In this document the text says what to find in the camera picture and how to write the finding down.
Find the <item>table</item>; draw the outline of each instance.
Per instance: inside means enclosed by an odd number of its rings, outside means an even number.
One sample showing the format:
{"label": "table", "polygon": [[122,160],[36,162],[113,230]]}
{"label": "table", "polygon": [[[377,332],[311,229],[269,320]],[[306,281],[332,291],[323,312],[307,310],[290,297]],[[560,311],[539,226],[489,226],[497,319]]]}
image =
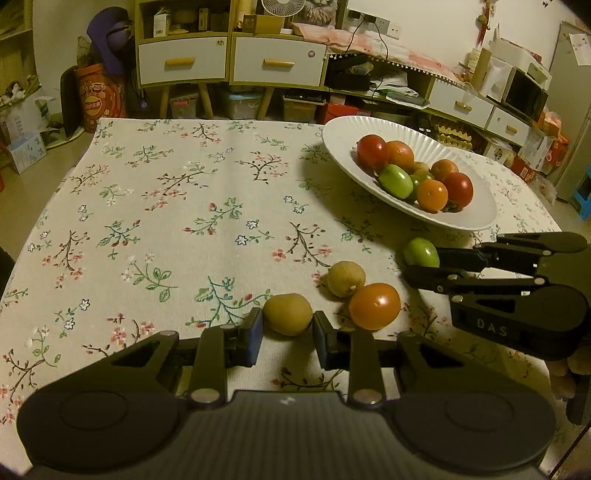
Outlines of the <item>table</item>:
{"label": "table", "polygon": [[[322,277],[333,263],[353,260],[368,283],[390,283],[402,298],[403,311],[377,338],[410,329],[555,405],[558,429],[543,467],[554,466],[580,428],[551,395],[543,362],[455,329],[446,297],[401,281],[396,252],[419,235],[469,247],[503,232],[555,231],[556,223],[517,176],[462,151],[489,183],[498,223],[474,233],[422,223],[341,172],[321,131],[283,122],[101,119],[33,228],[0,304],[0,462],[20,471],[30,465],[15,417],[35,388],[156,331],[199,336],[290,292],[334,325],[346,324],[346,306]],[[271,332],[256,367],[229,375],[229,393],[346,391],[347,383],[346,372],[321,371],[309,331],[290,341]],[[393,375],[385,383],[396,395]]]}

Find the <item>white plate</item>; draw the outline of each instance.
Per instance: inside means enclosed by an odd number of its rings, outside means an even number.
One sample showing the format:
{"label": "white plate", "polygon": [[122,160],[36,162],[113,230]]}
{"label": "white plate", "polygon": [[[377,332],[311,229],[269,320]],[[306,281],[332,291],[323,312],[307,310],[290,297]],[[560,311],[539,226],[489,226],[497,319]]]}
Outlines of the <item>white plate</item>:
{"label": "white plate", "polygon": [[[417,205],[398,200],[387,193],[378,180],[365,173],[356,163],[357,142],[365,135],[375,134],[386,142],[401,140],[413,149],[416,161],[432,165],[437,160],[453,160],[460,171],[468,175],[474,186],[474,198],[461,212],[429,213]],[[322,140],[339,167],[368,192],[387,204],[426,222],[458,230],[477,231],[489,228],[496,221],[496,201],[488,185],[449,148],[403,125],[368,116],[341,116],[324,126]]]}

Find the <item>orange tomato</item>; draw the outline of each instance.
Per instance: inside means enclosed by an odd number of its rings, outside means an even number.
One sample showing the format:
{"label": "orange tomato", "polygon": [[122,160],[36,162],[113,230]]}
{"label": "orange tomato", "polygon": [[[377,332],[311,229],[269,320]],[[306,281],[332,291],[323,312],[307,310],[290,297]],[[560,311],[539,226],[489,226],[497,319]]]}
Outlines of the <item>orange tomato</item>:
{"label": "orange tomato", "polygon": [[450,173],[460,171],[457,165],[451,160],[443,159],[436,161],[431,166],[431,175],[435,177],[435,180],[443,181]]}
{"label": "orange tomato", "polygon": [[408,173],[412,173],[414,167],[414,153],[406,143],[393,140],[387,143],[390,155],[389,163],[396,165]]}
{"label": "orange tomato", "polygon": [[445,205],[449,195],[443,183],[437,180],[425,180],[417,187],[417,202],[428,212],[439,212]]}
{"label": "orange tomato", "polygon": [[349,313],[355,325],[366,330],[380,330],[400,313],[400,295],[387,283],[361,287],[349,302]]}

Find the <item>refrigerator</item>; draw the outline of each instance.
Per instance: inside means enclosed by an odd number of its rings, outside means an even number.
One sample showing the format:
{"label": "refrigerator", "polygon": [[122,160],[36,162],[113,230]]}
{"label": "refrigerator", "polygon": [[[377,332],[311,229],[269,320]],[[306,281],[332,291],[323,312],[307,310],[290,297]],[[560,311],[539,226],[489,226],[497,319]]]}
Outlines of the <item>refrigerator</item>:
{"label": "refrigerator", "polygon": [[591,66],[579,66],[569,36],[583,33],[574,25],[562,23],[550,68],[552,83],[546,103],[561,116],[562,133],[570,140],[564,163],[548,175],[556,186],[558,198],[566,201],[572,198],[591,165]]}

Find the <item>wooden cabinet leg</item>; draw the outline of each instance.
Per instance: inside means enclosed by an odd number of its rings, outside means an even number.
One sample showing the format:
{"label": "wooden cabinet leg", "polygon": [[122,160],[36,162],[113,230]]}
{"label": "wooden cabinet leg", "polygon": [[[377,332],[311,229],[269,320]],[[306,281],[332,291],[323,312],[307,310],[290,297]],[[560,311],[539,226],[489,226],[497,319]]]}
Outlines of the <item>wooden cabinet leg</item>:
{"label": "wooden cabinet leg", "polygon": [[212,100],[211,98],[209,98],[209,90],[207,89],[207,83],[199,84],[199,95],[201,95],[201,101],[203,102],[205,116],[210,120],[213,120]]}
{"label": "wooden cabinet leg", "polygon": [[267,115],[267,110],[269,108],[269,103],[271,103],[271,97],[273,96],[273,92],[275,91],[275,87],[267,87],[265,89],[265,95],[262,96],[261,107],[259,108],[258,115],[256,116],[257,120],[264,120]]}
{"label": "wooden cabinet leg", "polygon": [[168,111],[168,96],[170,95],[170,85],[162,87],[162,94],[160,96],[160,118],[166,118]]}

